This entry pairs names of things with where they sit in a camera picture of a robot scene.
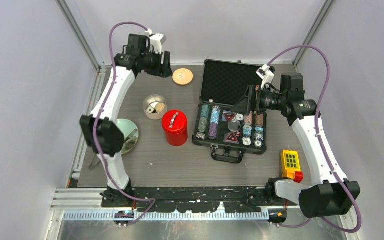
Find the sushi roll piece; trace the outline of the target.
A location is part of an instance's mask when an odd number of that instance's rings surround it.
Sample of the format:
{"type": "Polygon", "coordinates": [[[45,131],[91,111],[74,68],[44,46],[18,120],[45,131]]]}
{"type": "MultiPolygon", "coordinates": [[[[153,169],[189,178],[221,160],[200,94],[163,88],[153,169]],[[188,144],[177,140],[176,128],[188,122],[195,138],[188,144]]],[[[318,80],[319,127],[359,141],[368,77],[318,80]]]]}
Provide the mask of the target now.
{"type": "Polygon", "coordinates": [[[156,110],[156,106],[157,106],[158,103],[154,102],[152,104],[150,104],[147,109],[146,109],[146,113],[147,114],[156,114],[157,113],[157,110],[156,110]]]}

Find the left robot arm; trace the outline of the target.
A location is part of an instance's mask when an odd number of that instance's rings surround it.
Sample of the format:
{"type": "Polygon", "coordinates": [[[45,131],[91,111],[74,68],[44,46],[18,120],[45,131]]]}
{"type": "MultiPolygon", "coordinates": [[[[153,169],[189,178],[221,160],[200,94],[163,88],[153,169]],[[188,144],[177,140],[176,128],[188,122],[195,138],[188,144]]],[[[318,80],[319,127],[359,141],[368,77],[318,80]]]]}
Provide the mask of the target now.
{"type": "Polygon", "coordinates": [[[134,200],[128,190],[131,180],[122,159],[125,134],[116,122],[125,97],[141,72],[169,78],[172,76],[170,52],[163,50],[166,36],[161,33],[130,34],[122,52],[110,51],[110,80],[90,114],[82,115],[79,124],[87,145],[101,161],[107,178],[107,192],[121,207],[134,200]]]}

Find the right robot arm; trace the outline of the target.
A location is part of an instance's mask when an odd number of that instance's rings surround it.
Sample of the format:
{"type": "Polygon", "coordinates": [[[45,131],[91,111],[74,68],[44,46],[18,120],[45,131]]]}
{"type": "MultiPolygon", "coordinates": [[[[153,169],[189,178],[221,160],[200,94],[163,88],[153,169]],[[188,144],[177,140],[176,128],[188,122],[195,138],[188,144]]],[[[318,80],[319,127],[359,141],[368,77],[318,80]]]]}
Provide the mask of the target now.
{"type": "Polygon", "coordinates": [[[318,105],[314,100],[305,99],[304,77],[300,73],[281,75],[277,92],[263,85],[249,85],[230,110],[243,115],[279,111],[301,143],[310,167],[311,185],[297,183],[289,177],[271,178],[265,192],[268,203],[279,205],[288,200],[299,205],[309,219],[345,215],[354,206],[361,188],[357,181],[349,181],[336,161],[322,130],[318,105]]]}

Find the red round lid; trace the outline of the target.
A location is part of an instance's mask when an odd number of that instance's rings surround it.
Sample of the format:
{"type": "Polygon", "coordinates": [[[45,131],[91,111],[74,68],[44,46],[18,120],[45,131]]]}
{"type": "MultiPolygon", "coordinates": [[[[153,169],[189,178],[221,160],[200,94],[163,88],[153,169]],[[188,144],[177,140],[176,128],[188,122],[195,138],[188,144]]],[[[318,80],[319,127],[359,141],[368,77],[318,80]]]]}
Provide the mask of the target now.
{"type": "Polygon", "coordinates": [[[165,113],[161,119],[161,125],[168,134],[180,134],[187,129],[188,119],[182,111],[173,109],[165,113]]]}

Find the round metal tin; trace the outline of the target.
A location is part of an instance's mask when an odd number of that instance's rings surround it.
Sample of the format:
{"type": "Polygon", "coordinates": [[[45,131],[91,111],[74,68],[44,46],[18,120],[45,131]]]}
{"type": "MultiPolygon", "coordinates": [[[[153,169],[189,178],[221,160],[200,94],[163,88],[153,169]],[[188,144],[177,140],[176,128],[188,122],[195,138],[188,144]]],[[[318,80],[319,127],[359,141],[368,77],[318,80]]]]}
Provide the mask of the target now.
{"type": "Polygon", "coordinates": [[[165,100],[165,98],[163,96],[158,95],[158,94],[153,94],[153,95],[150,95],[147,98],[145,98],[145,100],[142,103],[142,108],[143,108],[145,115],[151,120],[162,119],[163,116],[165,115],[165,113],[168,111],[167,101],[165,100]],[[146,109],[152,103],[165,103],[164,111],[160,112],[160,113],[155,113],[155,114],[147,114],[146,109]]]}

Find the red cylindrical container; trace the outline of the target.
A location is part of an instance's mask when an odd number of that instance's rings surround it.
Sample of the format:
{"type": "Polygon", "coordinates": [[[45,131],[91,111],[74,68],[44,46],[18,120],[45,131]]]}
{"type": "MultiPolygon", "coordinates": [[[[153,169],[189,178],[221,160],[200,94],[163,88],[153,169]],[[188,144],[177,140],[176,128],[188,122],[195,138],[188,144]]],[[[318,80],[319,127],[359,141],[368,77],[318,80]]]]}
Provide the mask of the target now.
{"type": "Polygon", "coordinates": [[[184,145],[188,140],[188,119],[180,110],[168,111],[161,120],[166,141],[174,147],[184,145]]]}

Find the beige dumpling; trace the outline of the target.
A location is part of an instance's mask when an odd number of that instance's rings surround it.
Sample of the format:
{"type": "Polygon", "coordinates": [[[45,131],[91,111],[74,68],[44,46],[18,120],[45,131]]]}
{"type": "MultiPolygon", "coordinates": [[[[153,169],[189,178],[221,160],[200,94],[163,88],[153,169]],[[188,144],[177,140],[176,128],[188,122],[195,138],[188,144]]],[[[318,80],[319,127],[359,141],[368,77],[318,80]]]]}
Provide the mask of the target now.
{"type": "Polygon", "coordinates": [[[158,114],[163,112],[165,108],[166,108],[166,104],[163,102],[159,102],[156,104],[154,109],[155,109],[155,112],[158,114]]]}

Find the cream round lid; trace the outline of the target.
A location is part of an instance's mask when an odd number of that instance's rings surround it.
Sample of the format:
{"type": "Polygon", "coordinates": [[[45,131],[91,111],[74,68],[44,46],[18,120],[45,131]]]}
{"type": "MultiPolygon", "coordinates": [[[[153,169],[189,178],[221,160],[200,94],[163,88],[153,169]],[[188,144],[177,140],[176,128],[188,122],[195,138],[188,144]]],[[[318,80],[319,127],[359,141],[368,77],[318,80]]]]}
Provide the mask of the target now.
{"type": "Polygon", "coordinates": [[[172,79],[175,84],[180,86],[186,86],[190,84],[194,79],[194,74],[187,68],[179,68],[172,74],[172,79]]]}

